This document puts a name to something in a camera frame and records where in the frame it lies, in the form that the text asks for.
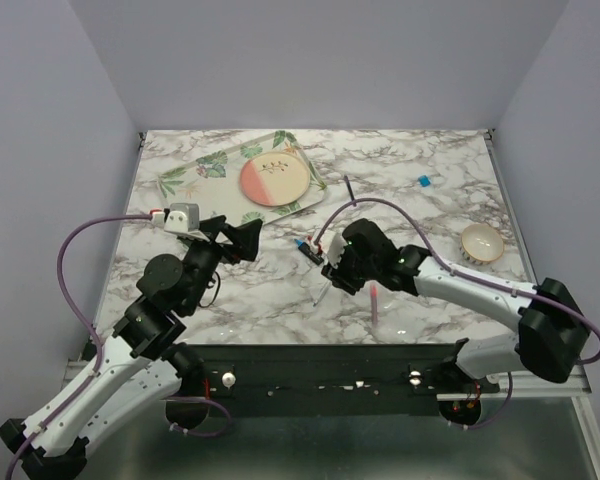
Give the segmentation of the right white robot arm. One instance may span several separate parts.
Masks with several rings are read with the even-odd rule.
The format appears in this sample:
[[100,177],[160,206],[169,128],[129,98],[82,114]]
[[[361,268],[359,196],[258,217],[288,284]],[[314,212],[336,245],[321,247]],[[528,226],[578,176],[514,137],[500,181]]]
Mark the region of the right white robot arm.
[[460,341],[453,359],[439,370],[442,384],[454,392],[491,374],[522,370],[562,384],[591,333],[561,282],[512,282],[448,264],[429,249],[395,246],[367,219],[353,222],[337,235],[326,257],[322,275],[350,295],[374,281],[393,292],[458,305],[507,328],[502,335]]

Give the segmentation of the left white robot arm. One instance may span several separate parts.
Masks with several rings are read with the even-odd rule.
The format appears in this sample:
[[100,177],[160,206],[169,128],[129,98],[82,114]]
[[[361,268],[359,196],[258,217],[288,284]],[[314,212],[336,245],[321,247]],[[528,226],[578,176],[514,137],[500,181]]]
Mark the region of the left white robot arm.
[[260,219],[234,227],[225,217],[198,221],[184,211],[154,210],[147,220],[187,239],[183,258],[153,257],[129,305],[106,339],[93,339],[94,358],[44,407],[9,419],[0,438],[13,452],[5,476],[20,467],[30,479],[74,479],[89,453],[154,400],[209,404],[202,359],[179,337],[221,263],[252,262],[259,251]]

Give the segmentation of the pink pen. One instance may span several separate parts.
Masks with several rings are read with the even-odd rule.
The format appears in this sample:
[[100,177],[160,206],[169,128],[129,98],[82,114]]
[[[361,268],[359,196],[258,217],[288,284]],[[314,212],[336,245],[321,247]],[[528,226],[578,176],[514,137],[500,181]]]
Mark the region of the pink pen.
[[378,288],[375,283],[370,285],[370,303],[371,303],[371,321],[373,326],[378,325],[379,320],[379,302]]

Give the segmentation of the white pen blue tip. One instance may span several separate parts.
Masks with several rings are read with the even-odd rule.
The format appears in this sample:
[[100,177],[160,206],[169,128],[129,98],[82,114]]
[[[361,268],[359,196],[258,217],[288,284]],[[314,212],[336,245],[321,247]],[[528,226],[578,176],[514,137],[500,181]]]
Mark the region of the white pen blue tip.
[[330,282],[326,282],[321,289],[319,290],[318,295],[316,296],[316,298],[313,301],[313,306],[316,307],[317,305],[320,304],[320,302],[324,299],[324,297],[326,296],[326,294],[328,293],[329,289],[331,287],[331,283]]

